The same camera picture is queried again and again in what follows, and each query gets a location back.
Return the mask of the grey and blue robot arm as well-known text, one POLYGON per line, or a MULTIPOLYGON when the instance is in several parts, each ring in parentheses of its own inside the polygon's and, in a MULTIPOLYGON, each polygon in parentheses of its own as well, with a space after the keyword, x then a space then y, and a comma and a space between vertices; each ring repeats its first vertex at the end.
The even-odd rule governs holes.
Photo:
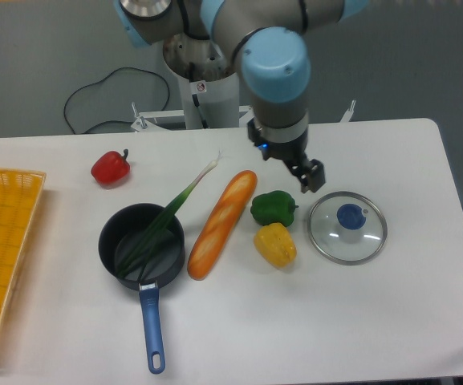
POLYGON ((116 1, 136 43, 178 41, 190 80, 223 63, 250 94, 248 137, 265 160, 282 161, 303 192, 325 184, 323 164, 305 153, 311 61, 303 35, 359 13, 366 1, 116 1))

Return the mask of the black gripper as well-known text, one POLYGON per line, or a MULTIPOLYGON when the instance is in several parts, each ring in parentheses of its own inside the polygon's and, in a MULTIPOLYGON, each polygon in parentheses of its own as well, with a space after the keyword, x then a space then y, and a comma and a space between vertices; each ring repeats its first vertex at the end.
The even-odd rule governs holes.
POLYGON ((284 128, 272 128, 253 118, 247 124, 248 137, 264 160, 282 160, 290 173, 300 179, 302 193, 316 193, 326 183, 324 164, 308 160, 308 118, 284 128))

